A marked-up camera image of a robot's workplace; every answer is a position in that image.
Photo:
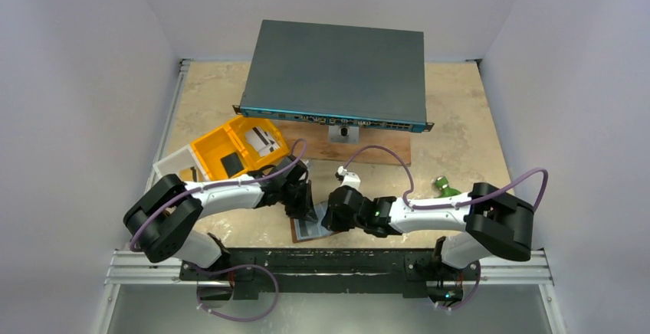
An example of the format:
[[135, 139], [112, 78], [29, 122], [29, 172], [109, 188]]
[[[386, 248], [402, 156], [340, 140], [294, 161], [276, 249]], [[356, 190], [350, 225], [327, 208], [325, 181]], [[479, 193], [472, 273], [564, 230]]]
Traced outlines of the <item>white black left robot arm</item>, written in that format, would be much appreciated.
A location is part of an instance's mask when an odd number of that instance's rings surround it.
[[314, 210], [307, 165], [284, 157], [236, 178], [216, 182], [185, 182], [164, 175], [124, 215], [131, 249], [152, 263], [170, 257], [205, 270], [225, 268], [229, 253], [216, 237], [195, 231], [202, 218], [239, 209], [283, 205], [291, 218]]

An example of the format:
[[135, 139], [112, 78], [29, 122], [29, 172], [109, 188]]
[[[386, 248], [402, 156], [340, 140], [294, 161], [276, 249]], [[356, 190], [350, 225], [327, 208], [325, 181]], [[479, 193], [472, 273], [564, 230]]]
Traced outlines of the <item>brown leather card holder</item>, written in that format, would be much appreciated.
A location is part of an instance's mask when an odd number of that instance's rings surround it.
[[322, 221], [327, 212], [327, 202], [323, 201], [314, 206], [315, 220], [308, 218], [291, 219], [291, 239], [296, 243], [307, 242], [326, 238], [334, 232], [325, 228]]

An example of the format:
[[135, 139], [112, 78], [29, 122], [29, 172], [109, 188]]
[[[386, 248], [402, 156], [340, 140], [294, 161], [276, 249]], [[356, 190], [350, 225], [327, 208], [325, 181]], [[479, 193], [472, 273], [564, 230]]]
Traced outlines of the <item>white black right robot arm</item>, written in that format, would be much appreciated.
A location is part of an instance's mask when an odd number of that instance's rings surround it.
[[343, 185], [330, 193], [321, 224], [332, 232], [359, 228], [375, 237], [455, 231], [437, 242], [435, 256], [462, 269], [489, 256], [528, 261], [534, 213], [530, 203], [486, 182], [447, 198], [407, 201], [396, 196], [369, 199]]

